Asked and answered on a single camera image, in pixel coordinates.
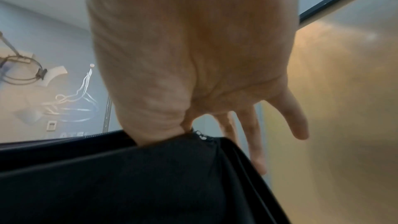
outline bag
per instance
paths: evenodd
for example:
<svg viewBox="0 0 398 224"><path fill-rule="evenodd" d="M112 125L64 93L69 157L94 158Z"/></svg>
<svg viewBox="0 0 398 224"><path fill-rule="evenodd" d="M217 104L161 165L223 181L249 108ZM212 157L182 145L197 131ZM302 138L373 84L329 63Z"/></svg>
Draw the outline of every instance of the bag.
<svg viewBox="0 0 398 224"><path fill-rule="evenodd" d="M1 144L0 195L8 224L289 223L233 142L195 133L144 147L123 131Z"/></svg>

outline hand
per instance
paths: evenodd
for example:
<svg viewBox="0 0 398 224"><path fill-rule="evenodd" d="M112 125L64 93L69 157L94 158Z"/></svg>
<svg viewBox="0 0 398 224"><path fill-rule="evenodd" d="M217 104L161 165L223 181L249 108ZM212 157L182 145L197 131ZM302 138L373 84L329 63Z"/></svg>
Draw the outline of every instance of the hand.
<svg viewBox="0 0 398 224"><path fill-rule="evenodd" d="M261 100L281 112L296 138L308 138L306 118L287 87L297 0L87 5L101 75L120 124L138 144L188 132L204 114L216 117L230 136L222 122L235 111L253 163L264 163L253 109ZM264 173L265 167L257 168Z"/></svg>

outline metal strip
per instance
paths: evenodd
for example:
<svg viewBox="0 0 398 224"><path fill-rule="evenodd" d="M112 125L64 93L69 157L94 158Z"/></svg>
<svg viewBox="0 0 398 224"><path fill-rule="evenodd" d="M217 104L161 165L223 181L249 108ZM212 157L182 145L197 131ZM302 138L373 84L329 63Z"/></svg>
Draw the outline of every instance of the metal strip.
<svg viewBox="0 0 398 224"><path fill-rule="evenodd" d="M109 121L111 119L111 110L112 110L112 101L111 98L108 96L107 111L105 112L104 126L102 128L103 133L108 132Z"/></svg>

